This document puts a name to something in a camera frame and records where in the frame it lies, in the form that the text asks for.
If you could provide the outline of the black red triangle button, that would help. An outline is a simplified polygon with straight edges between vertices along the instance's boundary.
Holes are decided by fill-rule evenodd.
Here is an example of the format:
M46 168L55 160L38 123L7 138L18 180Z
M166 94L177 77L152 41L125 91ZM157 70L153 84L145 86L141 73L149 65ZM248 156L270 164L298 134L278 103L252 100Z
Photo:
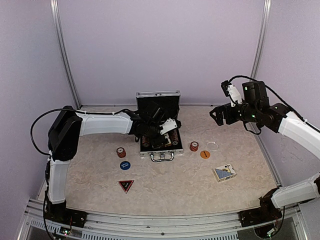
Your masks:
M134 180L120 180L118 183L121 186L124 193L127 194L130 188L132 187Z

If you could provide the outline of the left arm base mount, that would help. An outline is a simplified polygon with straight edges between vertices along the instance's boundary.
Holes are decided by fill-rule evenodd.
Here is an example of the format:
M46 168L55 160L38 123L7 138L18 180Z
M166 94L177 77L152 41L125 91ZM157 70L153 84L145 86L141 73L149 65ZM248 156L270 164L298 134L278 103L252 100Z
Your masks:
M66 204L66 201L58 204L53 204L50 201L47 201L44 209L45 219L71 227L83 228L85 226L88 213L81 210L67 208Z

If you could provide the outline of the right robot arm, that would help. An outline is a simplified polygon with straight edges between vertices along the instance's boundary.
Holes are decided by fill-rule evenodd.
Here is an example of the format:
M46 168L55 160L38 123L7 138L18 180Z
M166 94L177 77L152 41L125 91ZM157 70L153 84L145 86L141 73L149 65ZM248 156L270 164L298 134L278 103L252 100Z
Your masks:
M230 102L215 107L209 114L216 124L222 126L241 122L256 125L255 135L263 127L280 134L279 150L281 160L289 170L298 173L298 167L311 167L302 170L296 183L270 190L260 199L256 218L266 222L279 209L296 203L308 202L320 197L320 130L304 119L292 106L282 99L263 81L249 78L242 84L239 93L233 81L225 80L221 88Z

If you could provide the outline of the blue playing card deck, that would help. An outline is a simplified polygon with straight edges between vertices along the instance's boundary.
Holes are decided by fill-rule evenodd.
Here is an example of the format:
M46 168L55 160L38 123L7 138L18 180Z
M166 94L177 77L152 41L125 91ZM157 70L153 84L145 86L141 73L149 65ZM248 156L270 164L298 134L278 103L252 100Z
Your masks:
M237 175L231 164L215 167L212 172L218 183L234 178Z

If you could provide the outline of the orange chip stack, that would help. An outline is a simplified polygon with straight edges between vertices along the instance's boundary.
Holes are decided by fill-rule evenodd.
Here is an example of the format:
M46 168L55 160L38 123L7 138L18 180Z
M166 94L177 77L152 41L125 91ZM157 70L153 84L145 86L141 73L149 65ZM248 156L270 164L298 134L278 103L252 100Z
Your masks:
M123 147L118 147L116 149L116 154L119 158L125 158L126 157L126 151Z
M199 149L199 143L196 142L196 141L192 141L189 145L189 149L192 151L192 152L196 152L198 149Z

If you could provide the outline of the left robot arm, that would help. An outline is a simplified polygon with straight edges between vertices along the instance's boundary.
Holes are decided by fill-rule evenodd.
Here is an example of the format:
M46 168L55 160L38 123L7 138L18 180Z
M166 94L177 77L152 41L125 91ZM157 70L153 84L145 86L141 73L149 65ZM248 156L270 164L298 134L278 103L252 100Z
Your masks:
M65 106L48 132L49 163L47 165L45 199L50 214L63 223L70 218L66 208L65 187L68 168L75 157L79 138L94 134L124 134L159 140L167 111L151 102L146 108L117 112L81 112Z

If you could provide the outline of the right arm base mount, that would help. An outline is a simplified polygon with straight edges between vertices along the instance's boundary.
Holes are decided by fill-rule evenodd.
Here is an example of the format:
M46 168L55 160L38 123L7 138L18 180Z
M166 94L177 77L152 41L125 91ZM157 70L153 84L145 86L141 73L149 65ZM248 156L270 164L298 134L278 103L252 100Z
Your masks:
M276 208L270 197L262 197L260 206L239 212L239 219L242 227L254 226L262 223L281 219L282 211Z

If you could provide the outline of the clear round dealer button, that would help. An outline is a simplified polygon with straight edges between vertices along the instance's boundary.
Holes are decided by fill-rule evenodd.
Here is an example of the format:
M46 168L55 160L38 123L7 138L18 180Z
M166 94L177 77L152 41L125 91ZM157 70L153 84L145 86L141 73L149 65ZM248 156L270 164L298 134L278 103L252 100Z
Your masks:
M215 152L219 149L219 145L215 141L210 141L206 144L207 149L211 152Z

